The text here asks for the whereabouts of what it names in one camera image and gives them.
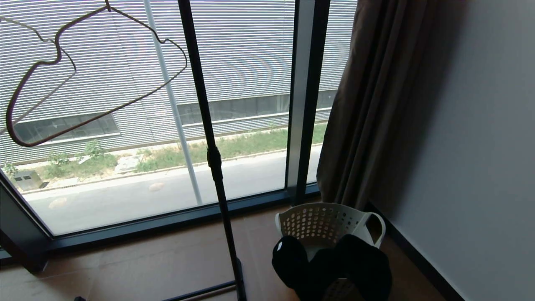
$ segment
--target curtain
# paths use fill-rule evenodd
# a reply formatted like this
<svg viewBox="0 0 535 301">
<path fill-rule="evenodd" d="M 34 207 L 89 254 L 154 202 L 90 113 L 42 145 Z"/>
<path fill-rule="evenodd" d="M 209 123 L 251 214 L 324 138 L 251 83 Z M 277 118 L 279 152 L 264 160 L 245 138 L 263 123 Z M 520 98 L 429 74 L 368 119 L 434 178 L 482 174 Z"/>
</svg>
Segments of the curtain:
<svg viewBox="0 0 535 301">
<path fill-rule="evenodd" d="M 325 132 L 317 181 L 324 202 L 363 208 L 384 144 L 421 60 L 436 0 L 359 0 Z"/>
</svg>

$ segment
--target concrete pavement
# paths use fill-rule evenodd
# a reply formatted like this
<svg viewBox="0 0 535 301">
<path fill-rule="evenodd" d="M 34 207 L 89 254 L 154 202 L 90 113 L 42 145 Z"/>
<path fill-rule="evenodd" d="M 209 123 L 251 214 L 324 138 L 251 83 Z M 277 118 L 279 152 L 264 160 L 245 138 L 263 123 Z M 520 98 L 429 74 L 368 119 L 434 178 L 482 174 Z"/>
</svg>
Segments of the concrete pavement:
<svg viewBox="0 0 535 301">
<path fill-rule="evenodd" d="M 309 182 L 315 179 L 321 146 L 311 151 Z M 284 187 L 286 152 L 225 161 L 227 198 Z M 207 165 L 195 167 L 203 204 L 217 202 Z M 197 206 L 186 168 L 24 195 L 55 235 L 87 230 Z"/>
</svg>

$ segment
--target brown tile floor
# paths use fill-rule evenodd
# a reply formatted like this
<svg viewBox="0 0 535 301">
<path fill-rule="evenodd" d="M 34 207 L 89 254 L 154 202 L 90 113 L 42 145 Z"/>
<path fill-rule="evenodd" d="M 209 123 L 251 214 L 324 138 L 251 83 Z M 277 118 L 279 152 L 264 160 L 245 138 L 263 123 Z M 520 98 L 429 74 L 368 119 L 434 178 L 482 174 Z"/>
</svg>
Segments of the brown tile floor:
<svg viewBox="0 0 535 301">
<path fill-rule="evenodd" d="M 271 267 L 271 250 L 279 239 L 274 214 L 285 209 L 233 219 L 250 301 L 297 300 Z M 390 259 L 394 278 L 390 300 L 444 300 L 390 238 L 381 249 Z M 214 223 L 51 259 L 38 275 L 18 266 L 4 267 L 0 300 L 72 301 L 76 296 L 91 301 L 162 300 L 231 279 L 223 227 Z M 204 300 L 236 300 L 236 294 L 229 291 Z"/>
</svg>

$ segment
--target corrugated metal siding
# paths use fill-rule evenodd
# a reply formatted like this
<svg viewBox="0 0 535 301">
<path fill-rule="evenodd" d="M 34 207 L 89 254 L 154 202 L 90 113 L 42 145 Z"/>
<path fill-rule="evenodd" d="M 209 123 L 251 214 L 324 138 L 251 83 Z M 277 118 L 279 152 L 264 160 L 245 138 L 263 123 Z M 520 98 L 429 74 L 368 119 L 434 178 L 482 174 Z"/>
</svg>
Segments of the corrugated metal siding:
<svg viewBox="0 0 535 301">
<path fill-rule="evenodd" d="M 60 26 L 103 6 L 102 0 L 0 0 L 0 14 L 34 26 L 52 38 Z M 347 59 L 355 0 L 331 1 L 320 90 L 336 89 Z M 141 0 L 114 0 L 112 5 L 147 22 Z M 185 48 L 176 0 L 152 1 L 158 33 Z M 210 101 L 289 93 L 294 1 L 192 1 L 203 73 Z M 150 32 L 116 14 L 102 12 L 62 35 L 62 46 L 75 60 L 78 74 L 33 111 L 26 121 L 102 112 L 159 85 L 160 68 Z M 181 53 L 163 47 L 169 73 L 184 62 Z M 0 23 L 0 110 L 4 111 L 23 73 L 37 59 L 53 59 L 52 44 L 42 43 L 20 26 Z M 66 59 L 44 67 L 30 79 L 15 110 L 20 115 L 72 72 Z M 190 69 L 172 83 L 177 102 L 196 100 Z M 104 148 L 126 147 L 178 137 L 167 95 L 156 93 L 114 115 L 120 135 L 100 138 Z M 215 124 L 216 133 L 287 124 L 287 116 Z M 187 127 L 187 137 L 202 129 Z M 61 142 L 34 148 L 15 145 L 0 136 L 0 162 L 46 157 L 51 151 L 75 154 L 86 141 Z"/>
</svg>

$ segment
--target black baseboard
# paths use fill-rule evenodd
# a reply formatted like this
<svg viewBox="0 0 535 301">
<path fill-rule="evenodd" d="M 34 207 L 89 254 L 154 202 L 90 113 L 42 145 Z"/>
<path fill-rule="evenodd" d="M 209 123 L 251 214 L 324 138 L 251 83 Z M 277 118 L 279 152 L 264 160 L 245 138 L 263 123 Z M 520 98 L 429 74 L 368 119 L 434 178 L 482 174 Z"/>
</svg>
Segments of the black baseboard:
<svg viewBox="0 0 535 301">
<path fill-rule="evenodd" d="M 403 250 L 405 255 L 416 265 L 439 293 L 448 301 L 464 301 L 461 295 L 440 275 L 440 273 L 408 242 L 390 221 L 375 207 L 368 203 L 364 209 L 379 214 L 386 223 L 386 233 Z"/>
</svg>

